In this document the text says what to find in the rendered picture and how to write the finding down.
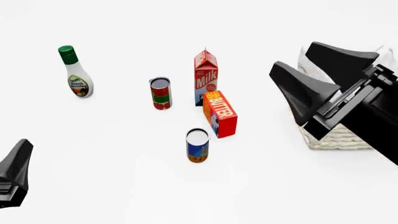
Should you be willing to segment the red and orange butter box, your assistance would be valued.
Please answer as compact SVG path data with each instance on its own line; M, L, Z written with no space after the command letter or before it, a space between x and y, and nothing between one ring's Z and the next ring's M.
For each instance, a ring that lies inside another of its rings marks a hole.
M238 116L221 91L203 95L203 113L216 137L225 138L235 134Z

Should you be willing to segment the blue and orange soup tin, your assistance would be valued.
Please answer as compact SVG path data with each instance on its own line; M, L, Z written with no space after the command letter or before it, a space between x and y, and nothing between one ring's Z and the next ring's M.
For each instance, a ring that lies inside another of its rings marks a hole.
M187 158L191 162L201 163L208 158L209 134L202 128L193 128L186 134Z

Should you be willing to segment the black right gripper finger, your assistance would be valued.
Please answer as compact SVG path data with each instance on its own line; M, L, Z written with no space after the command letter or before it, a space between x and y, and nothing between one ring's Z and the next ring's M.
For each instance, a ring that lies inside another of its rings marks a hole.
M307 76L281 61L273 64L269 76L287 100L298 125L307 123L341 88Z
M341 91L366 78L363 70L379 57L376 52L345 50L321 42L312 42L305 55L339 85Z

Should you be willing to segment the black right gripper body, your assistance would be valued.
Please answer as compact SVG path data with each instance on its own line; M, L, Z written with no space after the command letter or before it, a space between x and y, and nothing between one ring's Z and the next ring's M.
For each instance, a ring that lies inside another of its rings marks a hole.
M364 141L393 138L398 134L398 77L383 65L364 70L355 83L332 104L326 104L303 128L323 139L342 124Z

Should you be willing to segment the red and white milk carton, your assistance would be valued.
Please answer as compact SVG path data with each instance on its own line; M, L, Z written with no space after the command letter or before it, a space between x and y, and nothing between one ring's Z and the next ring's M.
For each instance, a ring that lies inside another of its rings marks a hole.
M204 94L217 90L218 64L207 50L194 58L195 106L203 106Z

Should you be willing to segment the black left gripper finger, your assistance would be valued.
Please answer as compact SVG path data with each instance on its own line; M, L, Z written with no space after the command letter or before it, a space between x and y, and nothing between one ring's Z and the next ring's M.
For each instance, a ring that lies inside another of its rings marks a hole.
M0 182L12 182L22 188L29 188L28 168L33 145L21 139L0 162Z

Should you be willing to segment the white woven basket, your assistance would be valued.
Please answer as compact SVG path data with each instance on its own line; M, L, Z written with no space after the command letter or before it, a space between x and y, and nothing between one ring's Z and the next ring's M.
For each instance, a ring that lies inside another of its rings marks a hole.
M302 46L299 56L297 70L303 74L315 78L317 80L333 83L334 81L312 63L305 55L309 49L308 45ZM379 57L374 62L375 65L381 64L394 72L398 77L398 59L394 57L394 49L390 46L382 45L375 50ZM310 149L342 149L342 150L358 150L372 149L372 147L360 139L342 124L337 124L323 139L315 139L307 130L301 126L299 130Z

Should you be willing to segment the white ranch dressing bottle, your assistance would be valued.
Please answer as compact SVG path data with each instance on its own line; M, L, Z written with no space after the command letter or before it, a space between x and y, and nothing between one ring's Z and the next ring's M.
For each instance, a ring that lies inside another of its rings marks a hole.
M79 98L87 98L94 92L91 77L81 66L75 49L71 45L58 48L58 52L67 69L67 82L71 91Z

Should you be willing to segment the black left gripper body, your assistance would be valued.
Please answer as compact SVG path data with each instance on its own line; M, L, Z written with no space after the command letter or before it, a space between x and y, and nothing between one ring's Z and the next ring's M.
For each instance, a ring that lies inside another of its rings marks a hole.
M27 190L10 180L0 179L0 208L20 207Z

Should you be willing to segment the red tomato sauce tin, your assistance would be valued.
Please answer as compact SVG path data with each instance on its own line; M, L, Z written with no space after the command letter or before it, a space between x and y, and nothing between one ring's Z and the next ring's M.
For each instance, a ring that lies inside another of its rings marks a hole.
M172 106L170 80L166 77L155 77L149 80L152 102L157 110L167 110Z

